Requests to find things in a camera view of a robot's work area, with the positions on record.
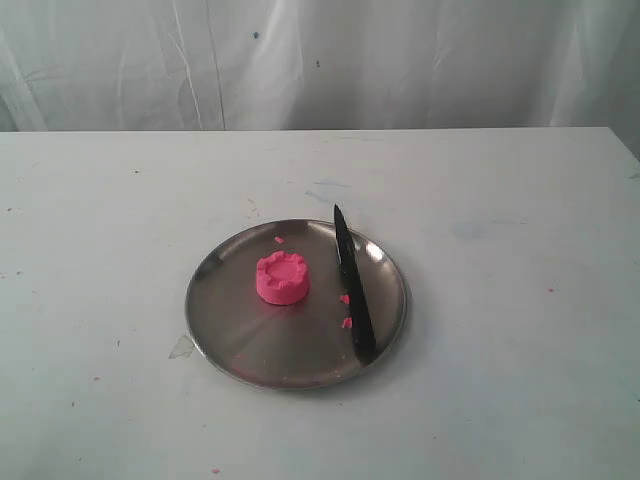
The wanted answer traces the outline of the round stainless steel plate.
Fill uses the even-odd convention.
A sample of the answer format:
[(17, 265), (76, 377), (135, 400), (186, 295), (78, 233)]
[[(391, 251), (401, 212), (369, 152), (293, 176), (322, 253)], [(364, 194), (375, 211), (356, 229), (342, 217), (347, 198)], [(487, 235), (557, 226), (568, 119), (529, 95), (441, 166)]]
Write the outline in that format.
[[(260, 387), (309, 390), (329, 387), (381, 363), (403, 329), (407, 288), (387, 252), (351, 233), (377, 342), (375, 359), (355, 354), (349, 317), (339, 300), (347, 291), (339, 271), (333, 223), (288, 219), (253, 226), (219, 244), (196, 269), (185, 300), (196, 348), (230, 376)], [(285, 243), (278, 244), (279, 236)], [(284, 250), (309, 266), (310, 291), (289, 306), (263, 301), (256, 291), (260, 258)]]

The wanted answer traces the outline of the black kitchen knife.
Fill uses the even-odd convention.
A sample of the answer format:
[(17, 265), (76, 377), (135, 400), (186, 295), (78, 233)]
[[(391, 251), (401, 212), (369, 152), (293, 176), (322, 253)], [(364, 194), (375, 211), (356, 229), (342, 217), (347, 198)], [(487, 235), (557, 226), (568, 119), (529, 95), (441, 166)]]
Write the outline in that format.
[(340, 271), (349, 296), (352, 343), (356, 357), (369, 364), (376, 357), (377, 342), (357, 266), (354, 241), (337, 204), (333, 207), (333, 216)]

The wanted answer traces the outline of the pink dough piece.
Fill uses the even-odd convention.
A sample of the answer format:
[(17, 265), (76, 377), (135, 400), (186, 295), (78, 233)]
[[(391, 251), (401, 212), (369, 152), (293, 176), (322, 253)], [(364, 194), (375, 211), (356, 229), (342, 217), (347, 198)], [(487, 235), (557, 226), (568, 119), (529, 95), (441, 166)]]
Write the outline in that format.
[(289, 306), (309, 292), (309, 268), (299, 254), (276, 251), (260, 258), (256, 265), (256, 291), (268, 304)]

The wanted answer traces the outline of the white backdrop curtain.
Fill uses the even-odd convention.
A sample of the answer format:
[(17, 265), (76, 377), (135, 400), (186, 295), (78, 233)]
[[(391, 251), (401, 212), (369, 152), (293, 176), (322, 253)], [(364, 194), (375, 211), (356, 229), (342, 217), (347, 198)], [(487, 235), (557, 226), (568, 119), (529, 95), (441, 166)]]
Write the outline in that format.
[(635, 1), (5, 1), (17, 130), (607, 125), (639, 117)]

